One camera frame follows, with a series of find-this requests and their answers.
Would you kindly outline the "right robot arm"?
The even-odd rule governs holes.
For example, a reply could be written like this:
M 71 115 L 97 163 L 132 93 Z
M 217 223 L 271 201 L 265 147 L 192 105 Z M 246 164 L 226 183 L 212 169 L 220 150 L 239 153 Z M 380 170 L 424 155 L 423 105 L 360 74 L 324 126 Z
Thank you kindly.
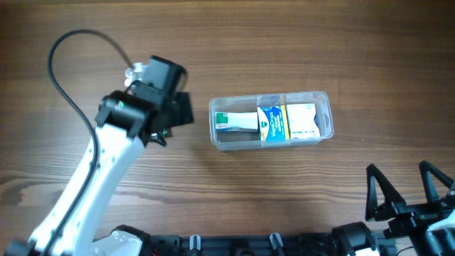
M 419 172 L 427 202 L 409 205 L 374 165 L 366 168 L 365 219 L 387 221 L 386 239 L 408 237 L 417 255 L 454 254 L 454 179 L 424 160 Z

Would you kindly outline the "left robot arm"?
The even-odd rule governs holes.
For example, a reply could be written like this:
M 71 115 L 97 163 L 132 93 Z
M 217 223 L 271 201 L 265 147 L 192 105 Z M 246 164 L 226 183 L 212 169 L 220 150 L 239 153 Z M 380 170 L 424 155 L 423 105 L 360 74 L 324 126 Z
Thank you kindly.
M 132 69 L 134 82 L 102 98 L 92 141 L 58 202 L 28 241 L 14 240 L 6 255 L 142 255 L 149 235 L 126 226 L 97 239 L 96 229 L 115 188 L 149 142 L 166 146 L 161 132 L 193 122 L 187 72 L 153 56 Z

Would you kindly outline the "white Calamol lotion bottle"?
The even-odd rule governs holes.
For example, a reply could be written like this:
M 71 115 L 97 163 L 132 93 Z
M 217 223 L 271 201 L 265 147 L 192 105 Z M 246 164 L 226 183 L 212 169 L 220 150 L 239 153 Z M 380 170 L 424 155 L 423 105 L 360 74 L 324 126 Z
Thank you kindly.
M 137 74 L 133 68 L 126 69 L 124 74 L 126 77 L 124 85 L 126 87 L 129 87 L 137 79 Z

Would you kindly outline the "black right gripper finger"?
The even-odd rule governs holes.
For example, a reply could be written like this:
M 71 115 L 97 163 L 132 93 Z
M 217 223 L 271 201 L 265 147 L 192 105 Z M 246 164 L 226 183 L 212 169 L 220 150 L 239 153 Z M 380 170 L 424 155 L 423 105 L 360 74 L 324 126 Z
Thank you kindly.
M 396 218 L 406 206 L 405 199 L 398 193 L 395 187 L 388 181 L 385 175 L 374 164 L 366 168 L 367 174 L 367 200 L 365 206 L 365 219 L 367 221 L 383 221 Z M 384 196 L 384 202 L 378 204 L 376 186 Z
M 427 160 L 419 163 L 419 171 L 428 203 L 444 203 L 447 205 L 454 205 L 454 179 L 448 177 Z M 440 197 L 437 193 L 432 177 L 448 188 L 444 197 Z

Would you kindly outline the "white green Panadol box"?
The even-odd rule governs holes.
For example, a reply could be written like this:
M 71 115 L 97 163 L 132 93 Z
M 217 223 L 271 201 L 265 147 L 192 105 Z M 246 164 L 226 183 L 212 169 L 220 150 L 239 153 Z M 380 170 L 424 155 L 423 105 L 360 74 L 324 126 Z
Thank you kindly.
M 216 112 L 215 130 L 219 132 L 256 132 L 258 116 L 256 112 Z

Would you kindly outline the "green Zam-Buk tin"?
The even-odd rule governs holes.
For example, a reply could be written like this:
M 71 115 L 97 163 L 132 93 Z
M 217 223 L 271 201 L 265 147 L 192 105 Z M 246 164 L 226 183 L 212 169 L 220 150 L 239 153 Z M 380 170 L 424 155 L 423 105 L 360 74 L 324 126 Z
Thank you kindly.
M 160 132 L 160 135 L 161 135 L 163 138 L 172 137 L 172 131 L 171 131 L 170 128 L 164 129 L 162 132 Z

